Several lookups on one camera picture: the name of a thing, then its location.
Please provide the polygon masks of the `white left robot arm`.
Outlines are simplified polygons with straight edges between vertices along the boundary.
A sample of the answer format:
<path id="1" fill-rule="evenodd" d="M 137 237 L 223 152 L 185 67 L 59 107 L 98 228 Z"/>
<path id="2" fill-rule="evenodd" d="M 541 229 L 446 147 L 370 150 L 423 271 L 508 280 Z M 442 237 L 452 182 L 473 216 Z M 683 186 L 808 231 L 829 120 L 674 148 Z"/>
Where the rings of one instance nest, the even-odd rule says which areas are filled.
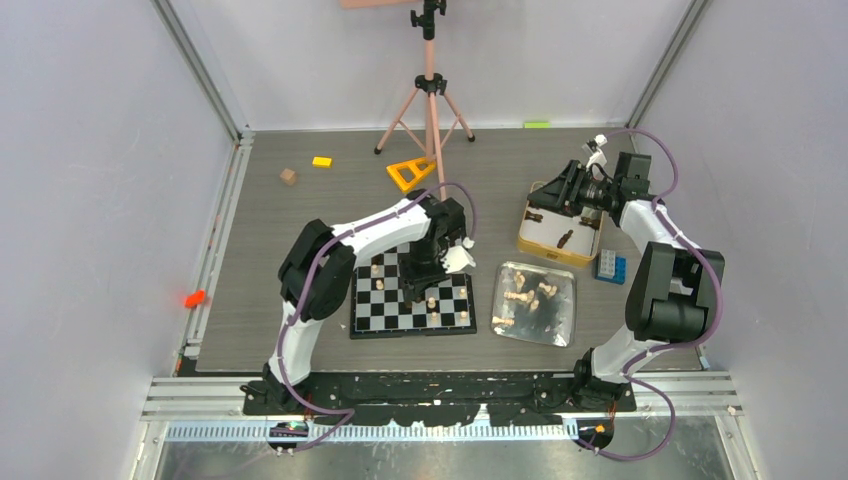
<path id="1" fill-rule="evenodd" d="M 268 400 L 280 412 L 298 412 L 307 398 L 302 383 L 311 373 L 313 351 L 325 319 L 347 299 L 359 269 L 398 246 L 397 285 L 407 302 L 474 263 L 475 219 L 453 198 L 440 200 L 416 190 L 362 219 L 328 225 L 310 221 L 278 270 L 282 323 L 263 367 Z"/>

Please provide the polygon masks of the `silver metal tray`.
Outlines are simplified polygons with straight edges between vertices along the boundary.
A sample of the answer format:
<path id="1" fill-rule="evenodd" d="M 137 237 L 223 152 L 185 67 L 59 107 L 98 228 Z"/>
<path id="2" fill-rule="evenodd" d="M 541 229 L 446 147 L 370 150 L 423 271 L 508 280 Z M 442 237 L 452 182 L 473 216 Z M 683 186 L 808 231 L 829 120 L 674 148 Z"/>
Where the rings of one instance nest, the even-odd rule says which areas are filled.
<path id="1" fill-rule="evenodd" d="M 506 300 L 505 291 L 535 292 L 532 303 Z M 566 348 L 573 340 L 576 280 L 572 273 L 508 261 L 497 272 L 490 326 L 519 341 Z"/>

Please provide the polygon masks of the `yellow tin box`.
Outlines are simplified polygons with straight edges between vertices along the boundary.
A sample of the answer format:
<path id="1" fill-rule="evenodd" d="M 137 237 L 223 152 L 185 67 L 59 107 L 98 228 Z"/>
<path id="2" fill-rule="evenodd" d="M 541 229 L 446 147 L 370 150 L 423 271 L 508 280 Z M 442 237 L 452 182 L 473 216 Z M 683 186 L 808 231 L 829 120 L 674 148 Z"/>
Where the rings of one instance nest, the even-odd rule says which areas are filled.
<path id="1" fill-rule="evenodd" d="M 519 251 L 577 268 L 587 267 L 600 251 L 603 213 L 585 208 L 575 217 L 532 208 L 528 202 L 522 214 L 516 245 Z M 562 248 L 558 240 L 570 229 L 573 236 Z"/>

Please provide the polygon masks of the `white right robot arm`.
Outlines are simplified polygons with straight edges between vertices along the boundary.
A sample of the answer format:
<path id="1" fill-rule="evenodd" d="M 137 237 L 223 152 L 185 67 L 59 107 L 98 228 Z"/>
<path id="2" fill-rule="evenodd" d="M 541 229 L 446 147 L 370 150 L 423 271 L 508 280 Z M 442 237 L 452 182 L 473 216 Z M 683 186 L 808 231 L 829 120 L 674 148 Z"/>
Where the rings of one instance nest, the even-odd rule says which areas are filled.
<path id="1" fill-rule="evenodd" d="M 568 398 L 580 409 L 619 401 L 633 373 L 660 353 L 699 345 L 722 314 L 724 257 L 697 247 L 670 220 L 650 192 L 650 166 L 650 156 L 626 152 L 613 174 L 572 160 L 527 196 L 530 206 L 568 217 L 586 208 L 605 212 L 641 253 L 623 327 L 575 363 Z"/>

